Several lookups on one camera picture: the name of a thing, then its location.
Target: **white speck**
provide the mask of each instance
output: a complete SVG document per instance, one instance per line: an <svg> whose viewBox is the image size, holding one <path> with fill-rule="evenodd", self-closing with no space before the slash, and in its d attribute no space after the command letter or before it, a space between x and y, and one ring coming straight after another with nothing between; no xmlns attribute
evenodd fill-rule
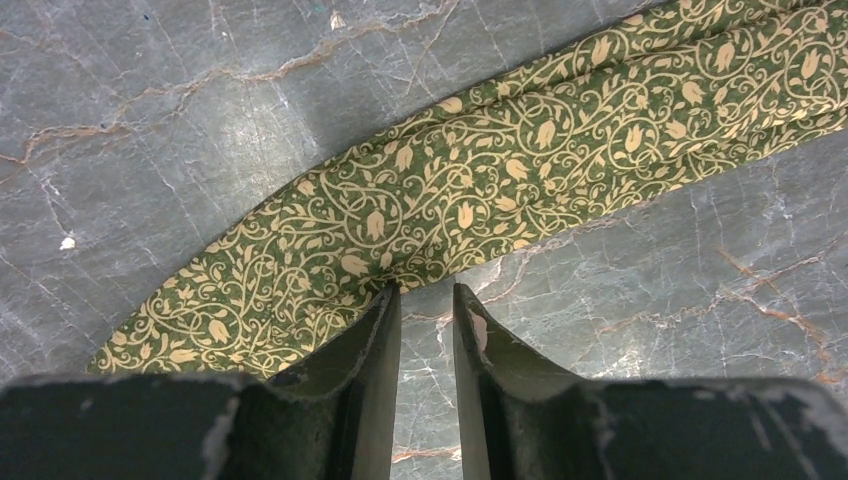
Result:
<svg viewBox="0 0 848 480"><path fill-rule="evenodd" d="M77 246L77 241L71 237L65 237L62 244L59 245L59 250L72 250Z"/></svg>
<svg viewBox="0 0 848 480"><path fill-rule="evenodd" d="M330 17L330 30L347 26L344 19L339 15L338 10L333 10L333 15Z"/></svg>

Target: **swirling vine pattern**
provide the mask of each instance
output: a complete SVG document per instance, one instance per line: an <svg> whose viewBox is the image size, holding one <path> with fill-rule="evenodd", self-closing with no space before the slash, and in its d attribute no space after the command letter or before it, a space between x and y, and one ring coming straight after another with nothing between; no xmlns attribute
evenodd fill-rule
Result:
<svg viewBox="0 0 848 480"><path fill-rule="evenodd" d="M483 82L268 198L89 371L267 378L432 283L848 123L848 1L681 0Z"/></svg>

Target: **stone surface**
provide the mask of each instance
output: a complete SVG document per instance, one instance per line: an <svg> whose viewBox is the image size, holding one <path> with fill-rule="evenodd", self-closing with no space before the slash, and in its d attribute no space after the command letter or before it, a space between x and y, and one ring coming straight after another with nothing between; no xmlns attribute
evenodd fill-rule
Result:
<svg viewBox="0 0 848 480"><path fill-rule="evenodd" d="M0 380L75 372L295 176L639 0L0 4ZM450 294L588 377L788 374L848 402L848 134L404 297L393 477L461 478Z"/></svg>

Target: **folded cloth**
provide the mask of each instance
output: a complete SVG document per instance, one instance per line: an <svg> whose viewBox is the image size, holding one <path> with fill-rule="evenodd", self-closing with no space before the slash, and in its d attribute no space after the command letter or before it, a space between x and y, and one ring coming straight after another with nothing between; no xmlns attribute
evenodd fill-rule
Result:
<svg viewBox="0 0 848 480"><path fill-rule="evenodd" d="M168 279L88 370L267 378L390 279L436 282L846 124L848 0L666 4L306 172Z"/></svg>

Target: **fabric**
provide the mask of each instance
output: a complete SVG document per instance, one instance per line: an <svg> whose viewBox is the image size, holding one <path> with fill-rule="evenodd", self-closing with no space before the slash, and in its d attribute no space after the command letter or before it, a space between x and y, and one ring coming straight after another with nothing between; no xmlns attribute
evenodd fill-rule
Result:
<svg viewBox="0 0 848 480"><path fill-rule="evenodd" d="M265 200L89 371L267 378L389 279L432 283L834 132L848 123L846 11L680 1L448 98Z"/></svg>

